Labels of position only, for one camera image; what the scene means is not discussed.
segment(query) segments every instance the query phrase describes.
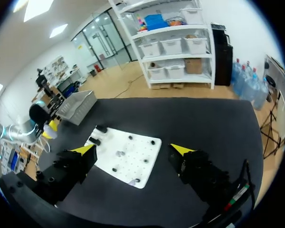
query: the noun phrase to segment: gray plastic basket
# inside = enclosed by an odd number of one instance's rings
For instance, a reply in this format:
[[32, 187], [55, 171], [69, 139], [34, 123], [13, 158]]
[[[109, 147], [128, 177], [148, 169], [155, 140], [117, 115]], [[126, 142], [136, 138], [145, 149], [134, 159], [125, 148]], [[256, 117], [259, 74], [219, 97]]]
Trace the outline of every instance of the gray plastic basket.
[[56, 114], [63, 120], [80, 125], [96, 101], [92, 90], [73, 93], [62, 103]]

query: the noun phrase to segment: blue box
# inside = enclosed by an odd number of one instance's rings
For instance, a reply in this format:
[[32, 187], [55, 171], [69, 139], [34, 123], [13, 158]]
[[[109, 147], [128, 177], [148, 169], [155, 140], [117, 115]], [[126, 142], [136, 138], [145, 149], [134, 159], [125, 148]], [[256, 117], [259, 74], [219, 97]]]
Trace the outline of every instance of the blue box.
[[163, 20], [161, 14], [149, 15], [149, 16], [145, 17], [144, 20], [147, 24], [147, 29], [149, 31], [169, 26], [168, 23]]

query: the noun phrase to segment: desk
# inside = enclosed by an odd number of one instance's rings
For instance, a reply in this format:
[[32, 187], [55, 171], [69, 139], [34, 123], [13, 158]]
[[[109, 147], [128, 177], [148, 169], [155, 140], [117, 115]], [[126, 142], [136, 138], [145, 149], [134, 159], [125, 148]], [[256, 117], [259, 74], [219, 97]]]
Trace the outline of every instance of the desk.
[[[62, 96], [62, 94], [59, 92], [58, 89], [56, 89], [56, 87], [51, 86], [51, 87], [50, 87], [50, 90], [52, 90], [52, 91], [54, 92], [54, 94], [56, 94], [56, 95], [60, 94], [60, 95]], [[41, 101], [43, 101], [46, 105], [48, 105], [48, 104], [50, 103], [50, 101], [51, 101], [51, 98], [48, 97], [48, 96], [45, 94], [45, 92], [43, 91], [43, 89], [42, 89], [42, 90], [41, 90], [40, 92], [38, 92], [37, 95], [32, 99], [32, 103], [34, 103], [34, 101], [36, 101], [36, 100], [41, 100]]]
[[[129, 186], [93, 167], [82, 185], [77, 184], [63, 202], [62, 210], [78, 217], [116, 225], [160, 225], [188, 228], [200, 222], [208, 205], [184, 185], [168, 162], [169, 143], [203, 149], [213, 164], [229, 171], [230, 181], [239, 176], [249, 159], [257, 198], [263, 156], [257, 118], [247, 101], [193, 98], [100, 99], [83, 122], [62, 121], [58, 137], [50, 141], [52, 152], [43, 153], [44, 170], [63, 149], [83, 146], [96, 124], [141, 135], [159, 137], [162, 146], [150, 178], [143, 189]], [[243, 205], [243, 216], [251, 199]]]
[[70, 75], [64, 74], [57, 82], [53, 82], [56, 88], [59, 88], [60, 92], [63, 92], [70, 84], [79, 81], [84, 83], [86, 78], [84, 78], [79, 70], [79, 68], [72, 71]]

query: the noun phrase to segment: black cabinet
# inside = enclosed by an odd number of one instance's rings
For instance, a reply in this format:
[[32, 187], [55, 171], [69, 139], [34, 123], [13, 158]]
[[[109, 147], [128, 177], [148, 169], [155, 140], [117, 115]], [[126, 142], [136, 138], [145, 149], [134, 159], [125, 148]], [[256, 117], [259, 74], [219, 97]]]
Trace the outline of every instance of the black cabinet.
[[232, 74], [233, 47], [229, 44], [229, 36], [222, 25], [213, 25], [212, 31], [215, 45], [215, 85], [229, 86]]

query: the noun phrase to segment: glass wall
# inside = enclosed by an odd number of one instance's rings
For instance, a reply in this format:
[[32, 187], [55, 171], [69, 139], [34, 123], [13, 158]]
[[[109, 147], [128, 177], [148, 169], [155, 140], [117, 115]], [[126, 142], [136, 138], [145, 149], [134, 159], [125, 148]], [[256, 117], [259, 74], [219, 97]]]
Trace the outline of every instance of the glass wall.
[[120, 37], [122, 38], [122, 40], [124, 42], [125, 48], [128, 50], [128, 53], [130, 54], [132, 61], [137, 60], [137, 57], [134, 54], [132, 45], [130, 44], [130, 41], [129, 41], [121, 23], [119, 22], [117, 15], [115, 14], [114, 10], [110, 9], [110, 10], [108, 10], [108, 13], [111, 16], [111, 19], [112, 19], [113, 23], [115, 24], [115, 26], [116, 26], [119, 34], [120, 34]]
[[87, 42], [83, 32], [80, 32], [73, 40], [72, 43], [74, 44], [77, 51], [80, 53], [80, 56], [84, 60], [85, 66], [88, 68], [89, 71], [95, 69], [97, 65], [100, 69], [104, 67], [99, 62], [94, 50]]
[[101, 69], [120, 66], [137, 60], [124, 29], [113, 9], [100, 14], [73, 40], [89, 70], [98, 64]]

